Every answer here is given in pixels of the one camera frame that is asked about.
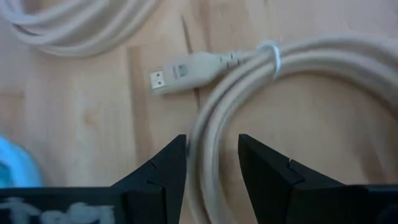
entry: wooden table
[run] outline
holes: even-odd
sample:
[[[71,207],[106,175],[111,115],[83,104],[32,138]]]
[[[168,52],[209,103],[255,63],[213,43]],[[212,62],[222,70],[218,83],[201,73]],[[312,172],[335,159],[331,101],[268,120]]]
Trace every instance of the wooden table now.
[[[269,39],[353,31],[398,37],[397,12],[393,0],[164,0],[137,35],[84,59],[30,49],[1,20],[0,130],[32,153],[49,186],[111,185],[188,134],[216,85],[154,96],[148,74],[163,63]],[[398,180],[395,114],[365,90],[314,74],[260,91],[234,116],[220,156],[237,221],[255,223],[239,133],[347,184],[391,183]],[[182,223],[190,222],[184,201]]]

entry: black plastic object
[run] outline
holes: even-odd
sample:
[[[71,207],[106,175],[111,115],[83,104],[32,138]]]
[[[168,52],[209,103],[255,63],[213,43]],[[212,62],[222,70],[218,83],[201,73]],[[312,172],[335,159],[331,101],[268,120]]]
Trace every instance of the black plastic object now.
[[[344,185],[245,134],[238,151],[259,224],[398,223],[398,185]]]
[[[177,224],[185,186],[186,136],[112,187],[0,190],[0,223]]]

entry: usb connector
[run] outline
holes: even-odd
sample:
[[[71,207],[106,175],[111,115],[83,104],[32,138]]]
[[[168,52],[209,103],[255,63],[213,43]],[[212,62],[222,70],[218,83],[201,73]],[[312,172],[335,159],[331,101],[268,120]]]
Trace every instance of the usb connector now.
[[[162,71],[151,73],[152,91],[155,94],[164,94],[205,86],[222,71],[243,63],[249,56],[250,54],[244,52],[191,54],[167,63]]]

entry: light blue object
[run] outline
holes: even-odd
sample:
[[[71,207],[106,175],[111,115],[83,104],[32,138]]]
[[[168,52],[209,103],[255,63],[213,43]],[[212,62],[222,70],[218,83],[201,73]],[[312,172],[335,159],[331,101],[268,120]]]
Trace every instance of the light blue object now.
[[[43,187],[43,184],[33,158],[0,136],[0,188],[7,187]]]

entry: white cable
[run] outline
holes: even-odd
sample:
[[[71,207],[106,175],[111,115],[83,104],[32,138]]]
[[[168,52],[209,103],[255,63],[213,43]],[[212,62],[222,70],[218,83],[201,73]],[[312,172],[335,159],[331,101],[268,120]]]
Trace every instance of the white cable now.
[[[319,37],[281,45],[280,57],[275,45],[268,47],[273,52],[240,54],[239,61],[244,63],[237,63],[239,66],[214,89],[193,127],[188,146],[187,184],[197,224],[235,223],[219,183],[220,142],[236,109],[258,89],[270,85],[274,78],[298,72],[323,72],[359,84],[398,109],[396,40],[361,35]],[[226,69],[224,63],[215,60],[219,57],[193,54],[172,63],[164,71],[150,75],[152,88],[157,93],[168,93],[203,86]],[[185,67],[182,76],[180,66]]]
[[[133,35],[159,2],[71,0],[30,15],[24,1],[0,0],[0,9],[21,41],[54,55],[88,57]]]

